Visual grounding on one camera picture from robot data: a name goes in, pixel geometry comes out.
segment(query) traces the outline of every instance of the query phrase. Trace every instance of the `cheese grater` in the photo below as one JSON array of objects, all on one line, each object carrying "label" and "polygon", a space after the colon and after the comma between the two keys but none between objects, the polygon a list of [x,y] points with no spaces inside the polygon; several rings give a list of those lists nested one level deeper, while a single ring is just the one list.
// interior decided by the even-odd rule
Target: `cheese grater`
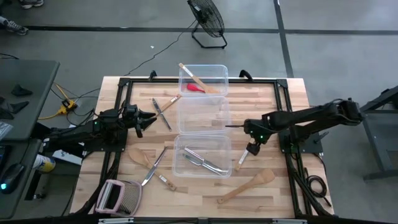
[{"label": "cheese grater", "polygon": [[95,211],[130,217],[141,201],[141,184],[130,180],[106,180],[97,200]]}]

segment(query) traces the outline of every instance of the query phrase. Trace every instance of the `yellow extension cord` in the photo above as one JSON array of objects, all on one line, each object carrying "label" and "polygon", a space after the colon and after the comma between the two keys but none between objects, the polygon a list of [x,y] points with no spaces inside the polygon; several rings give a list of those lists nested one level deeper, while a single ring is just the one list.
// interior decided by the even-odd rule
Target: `yellow extension cord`
[{"label": "yellow extension cord", "polygon": [[55,114],[53,114],[51,116],[39,118],[39,120],[51,119],[51,118],[54,118],[54,117],[56,117],[58,115],[61,115],[61,114],[67,114],[68,113],[67,109],[70,109],[70,108],[75,106],[75,102],[73,100],[69,100],[69,97],[62,91],[62,89],[57,84],[55,84],[55,86],[60,90],[62,95],[68,100],[69,106],[68,106],[68,108],[66,108],[65,106],[61,105],[61,108],[57,111],[57,113],[55,113]]}]

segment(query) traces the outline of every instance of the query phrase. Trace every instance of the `wooden table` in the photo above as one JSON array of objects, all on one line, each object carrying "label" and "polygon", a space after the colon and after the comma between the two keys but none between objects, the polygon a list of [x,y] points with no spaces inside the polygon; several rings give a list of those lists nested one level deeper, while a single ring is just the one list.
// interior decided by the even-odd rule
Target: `wooden table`
[{"label": "wooden table", "polygon": [[[119,77],[104,77],[96,107],[97,113],[113,108],[118,82]],[[309,104],[303,79],[288,78],[287,82],[293,110],[308,108]],[[137,104],[143,111],[154,111],[152,98],[156,98],[158,104],[162,106],[176,94],[178,94],[178,83],[135,83],[132,88],[131,104]],[[272,85],[230,84],[227,98],[233,124],[243,124],[243,121],[247,118],[260,119],[262,114],[276,110]],[[126,151],[122,154],[119,166],[119,180],[142,182],[148,173],[146,168],[135,164],[129,158],[129,150],[133,148],[143,150],[151,163],[154,163],[164,146],[174,145],[174,139],[178,135],[176,110],[177,105],[173,105],[164,112],[173,129],[172,132],[166,128],[161,119],[143,132],[143,138],[137,138],[134,129],[129,131]],[[232,140],[231,153],[233,165],[235,165],[250,137],[243,132],[242,128],[233,129],[229,137]],[[151,178],[143,188],[141,204],[135,217],[294,217],[286,162],[280,152],[276,134],[271,136],[266,145],[261,146],[261,151],[257,156],[248,155],[241,170],[239,172],[233,171],[228,179],[176,177],[172,173],[173,152],[173,149],[169,149],[165,153],[157,170],[170,179],[177,186],[177,190],[172,192],[160,179]],[[103,156],[103,152],[95,152],[83,161],[71,212],[81,208],[97,187]],[[302,157],[303,164],[307,167],[309,174],[318,175],[326,182],[325,170],[319,159],[311,154],[303,154]],[[247,190],[222,205],[217,204],[216,199],[220,195],[224,195],[237,186],[246,183],[263,168],[272,169],[276,176],[275,180],[269,184]],[[297,193],[300,208],[305,211],[301,190],[298,190]],[[323,199],[318,201],[328,212],[333,213],[333,209],[328,207]]]}]

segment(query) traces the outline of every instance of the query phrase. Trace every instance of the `person's foot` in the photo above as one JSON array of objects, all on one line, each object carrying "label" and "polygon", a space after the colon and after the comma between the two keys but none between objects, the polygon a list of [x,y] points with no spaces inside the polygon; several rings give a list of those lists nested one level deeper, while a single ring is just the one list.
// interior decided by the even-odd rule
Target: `person's foot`
[{"label": "person's foot", "polygon": [[26,35],[28,29],[26,27],[16,24],[14,21],[4,21],[3,25],[6,27],[8,32],[13,32],[19,35]]},{"label": "person's foot", "polygon": [[19,0],[19,4],[23,9],[30,9],[31,7],[39,7],[44,4],[44,0]]}]

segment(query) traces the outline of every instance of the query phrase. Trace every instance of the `red object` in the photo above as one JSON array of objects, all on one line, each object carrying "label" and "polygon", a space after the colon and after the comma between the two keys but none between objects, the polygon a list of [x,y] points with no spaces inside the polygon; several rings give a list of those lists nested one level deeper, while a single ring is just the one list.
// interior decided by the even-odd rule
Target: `red object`
[{"label": "red object", "polygon": [[199,89],[197,86],[195,86],[194,84],[191,84],[191,83],[187,84],[187,90],[200,91],[202,93],[206,93],[204,90]]}]

